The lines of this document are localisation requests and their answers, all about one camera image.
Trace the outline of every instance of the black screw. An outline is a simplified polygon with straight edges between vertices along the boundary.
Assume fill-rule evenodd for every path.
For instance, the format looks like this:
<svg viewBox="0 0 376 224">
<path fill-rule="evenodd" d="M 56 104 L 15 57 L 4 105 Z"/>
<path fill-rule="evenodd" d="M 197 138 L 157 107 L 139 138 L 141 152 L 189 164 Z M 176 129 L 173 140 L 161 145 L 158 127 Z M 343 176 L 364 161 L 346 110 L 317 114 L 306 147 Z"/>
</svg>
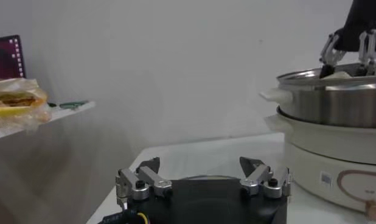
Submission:
<svg viewBox="0 0 376 224">
<path fill-rule="evenodd" d="M 136 189 L 143 189 L 145 188 L 146 183 L 143 180 L 139 180 L 135 182 L 135 188 Z"/>
<path fill-rule="evenodd" d="M 278 184 L 279 182 L 275 179 L 275 178 L 272 178 L 272 179 L 270 179 L 269 181 L 268 181 L 268 185 L 269 185 L 269 187 L 277 187 L 277 184 Z"/>
</svg>

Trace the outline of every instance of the label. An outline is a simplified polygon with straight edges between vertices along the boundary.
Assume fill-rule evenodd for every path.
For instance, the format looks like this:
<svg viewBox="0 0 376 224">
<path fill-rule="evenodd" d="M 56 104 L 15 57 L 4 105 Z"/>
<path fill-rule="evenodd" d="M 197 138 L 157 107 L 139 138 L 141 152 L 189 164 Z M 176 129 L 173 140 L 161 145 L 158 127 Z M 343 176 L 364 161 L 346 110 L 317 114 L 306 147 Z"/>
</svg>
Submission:
<svg viewBox="0 0 376 224">
<path fill-rule="evenodd" d="M 321 171 L 321 175 L 319 177 L 319 182 L 321 183 L 321 185 L 323 185 L 325 187 L 333 187 L 332 175 L 325 172 L 325 171 Z"/>
</svg>

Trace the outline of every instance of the plastic bag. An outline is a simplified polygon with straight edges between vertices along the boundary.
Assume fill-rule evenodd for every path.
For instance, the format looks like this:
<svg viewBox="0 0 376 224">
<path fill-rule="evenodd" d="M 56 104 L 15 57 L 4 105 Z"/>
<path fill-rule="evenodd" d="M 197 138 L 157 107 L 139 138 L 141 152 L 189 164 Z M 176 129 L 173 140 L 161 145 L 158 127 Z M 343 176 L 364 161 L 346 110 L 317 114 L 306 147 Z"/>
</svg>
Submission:
<svg viewBox="0 0 376 224">
<path fill-rule="evenodd" d="M 3 103 L 16 101 L 19 106 Z M 0 81 L 0 128 L 23 128 L 34 131 L 38 126 L 51 119 L 51 110 L 47 105 L 47 94 L 39 88 L 36 80 L 8 79 Z"/>
</svg>

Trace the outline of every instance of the cooker handle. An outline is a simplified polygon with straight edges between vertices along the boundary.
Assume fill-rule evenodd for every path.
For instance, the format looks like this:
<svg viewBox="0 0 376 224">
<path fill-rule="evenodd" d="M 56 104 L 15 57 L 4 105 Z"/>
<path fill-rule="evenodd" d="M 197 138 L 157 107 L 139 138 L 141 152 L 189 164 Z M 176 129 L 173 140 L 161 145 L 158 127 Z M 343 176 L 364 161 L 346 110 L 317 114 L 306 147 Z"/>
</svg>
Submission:
<svg viewBox="0 0 376 224">
<path fill-rule="evenodd" d="M 292 125 L 277 114 L 265 117 L 264 121 L 271 131 L 287 134 L 293 133 Z"/>
<path fill-rule="evenodd" d="M 279 88 L 261 92 L 260 96 L 266 101 L 276 102 L 278 104 L 292 103 L 293 100 L 292 92 Z"/>
</svg>

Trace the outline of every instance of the laptop screen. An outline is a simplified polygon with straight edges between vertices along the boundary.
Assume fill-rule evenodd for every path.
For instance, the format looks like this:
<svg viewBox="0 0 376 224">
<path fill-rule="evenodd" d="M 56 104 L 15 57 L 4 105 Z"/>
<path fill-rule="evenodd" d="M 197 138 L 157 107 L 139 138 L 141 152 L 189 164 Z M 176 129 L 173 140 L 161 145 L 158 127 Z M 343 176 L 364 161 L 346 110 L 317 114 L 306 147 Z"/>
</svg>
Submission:
<svg viewBox="0 0 376 224">
<path fill-rule="evenodd" d="M 26 77 L 23 52 L 18 35 L 0 38 L 0 79 Z"/>
</svg>

